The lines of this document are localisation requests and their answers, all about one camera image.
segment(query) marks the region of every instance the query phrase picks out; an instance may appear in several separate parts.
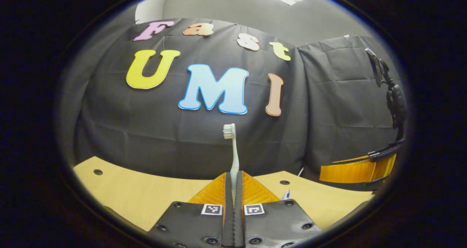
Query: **screw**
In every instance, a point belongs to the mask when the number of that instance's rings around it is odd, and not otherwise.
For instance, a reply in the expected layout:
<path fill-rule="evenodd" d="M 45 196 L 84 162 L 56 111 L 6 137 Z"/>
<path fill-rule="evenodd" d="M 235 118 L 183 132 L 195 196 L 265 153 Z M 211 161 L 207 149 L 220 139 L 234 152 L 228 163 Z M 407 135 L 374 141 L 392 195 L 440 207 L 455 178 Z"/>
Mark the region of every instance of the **screw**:
<path fill-rule="evenodd" d="M 313 225 L 311 223 L 305 223 L 303 226 L 302 226 L 302 229 L 304 230 L 307 230 L 307 229 L 310 229 Z"/>
<path fill-rule="evenodd" d="M 217 244 L 219 241 L 217 241 L 216 238 L 207 238 L 206 239 L 206 243 L 209 243 L 209 244 Z"/>
<path fill-rule="evenodd" d="M 252 238 L 252 239 L 250 239 L 250 243 L 251 243 L 251 244 L 259 244 L 259 243 L 261 243 L 261 242 L 262 242 L 262 241 L 261 241 L 260 238 Z"/>

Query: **black cloth backdrop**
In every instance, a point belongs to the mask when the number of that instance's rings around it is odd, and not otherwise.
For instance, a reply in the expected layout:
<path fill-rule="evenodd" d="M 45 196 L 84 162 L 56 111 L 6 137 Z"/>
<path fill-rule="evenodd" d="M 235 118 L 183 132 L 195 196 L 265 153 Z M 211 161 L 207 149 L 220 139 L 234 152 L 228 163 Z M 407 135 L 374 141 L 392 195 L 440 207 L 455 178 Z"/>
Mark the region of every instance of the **black cloth backdrop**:
<path fill-rule="evenodd" d="M 386 108 L 387 88 L 378 88 L 364 51 L 371 39 L 349 36 L 296 48 L 250 27 L 207 19 L 173 19 L 149 40 L 133 41 L 149 23 L 113 22 L 83 44 L 65 67 L 57 100 L 57 142 L 75 166 L 92 156 L 144 173 L 174 178 L 212 179 L 230 170 L 232 140 L 224 124 L 235 123 L 240 169 L 250 175 L 277 171 L 317 180 L 320 166 L 365 155 L 395 139 Z M 212 23 L 209 36 L 185 36 L 194 23 Z M 244 32 L 258 38 L 260 50 L 237 44 Z M 292 59 L 277 57 L 269 42 L 280 42 Z M 126 83 L 135 52 L 155 50 L 143 75 L 152 75 L 162 50 L 178 50 L 165 80 L 155 88 Z M 187 67 L 209 65 L 216 80 L 231 67 L 247 70 L 245 115 L 217 109 L 182 110 L 190 79 Z M 267 115 L 270 81 L 284 80 L 282 114 Z M 390 75 L 398 82 L 397 73 Z"/>

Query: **wooden table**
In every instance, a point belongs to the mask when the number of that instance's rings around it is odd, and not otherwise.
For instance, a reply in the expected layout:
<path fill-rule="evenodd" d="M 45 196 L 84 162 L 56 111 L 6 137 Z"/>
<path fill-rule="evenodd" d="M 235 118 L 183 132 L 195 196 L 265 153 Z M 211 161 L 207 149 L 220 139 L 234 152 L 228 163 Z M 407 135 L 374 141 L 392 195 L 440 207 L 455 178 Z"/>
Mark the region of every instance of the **wooden table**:
<path fill-rule="evenodd" d="M 211 180 L 188 180 L 150 175 L 92 157 L 73 168 L 84 187 L 102 205 L 149 231 L 173 201 L 187 202 Z M 96 175 L 94 170 L 101 170 Z M 371 199 L 370 191 L 342 190 L 281 171 L 254 177 L 281 198 L 290 198 L 322 229 Z M 289 181 L 289 185 L 279 182 Z"/>

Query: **letter m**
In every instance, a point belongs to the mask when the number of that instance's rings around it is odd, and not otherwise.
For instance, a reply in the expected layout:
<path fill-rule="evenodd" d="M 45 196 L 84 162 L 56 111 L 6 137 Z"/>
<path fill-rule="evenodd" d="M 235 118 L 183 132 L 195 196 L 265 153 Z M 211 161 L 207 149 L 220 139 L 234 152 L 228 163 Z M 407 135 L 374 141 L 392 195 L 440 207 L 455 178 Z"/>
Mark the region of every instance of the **letter m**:
<path fill-rule="evenodd" d="M 216 81 L 208 65 L 193 64 L 188 67 L 191 72 L 190 81 L 186 88 L 185 98 L 178 102 L 182 109 L 197 110 L 201 103 L 197 100 L 198 91 L 208 110 L 211 110 L 219 97 L 224 93 L 224 101 L 219 104 L 219 110 L 230 114 L 245 114 L 247 106 L 243 103 L 243 88 L 248 71 L 232 67 Z"/>

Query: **toothbrush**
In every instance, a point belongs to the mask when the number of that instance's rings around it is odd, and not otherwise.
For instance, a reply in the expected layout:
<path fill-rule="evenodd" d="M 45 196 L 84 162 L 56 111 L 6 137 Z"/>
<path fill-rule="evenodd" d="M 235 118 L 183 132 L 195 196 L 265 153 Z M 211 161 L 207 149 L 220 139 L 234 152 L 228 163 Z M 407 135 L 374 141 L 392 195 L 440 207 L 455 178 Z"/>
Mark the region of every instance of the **toothbrush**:
<path fill-rule="evenodd" d="M 226 124 L 224 125 L 224 139 L 232 139 L 232 147 L 233 147 L 233 161 L 232 161 L 232 168 L 230 168 L 230 180 L 232 185 L 232 201 L 233 205 L 235 206 L 235 195 L 237 193 L 237 174 L 238 174 L 238 154 L 237 154 L 237 141 L 235 140 L 235 124 Z"/>

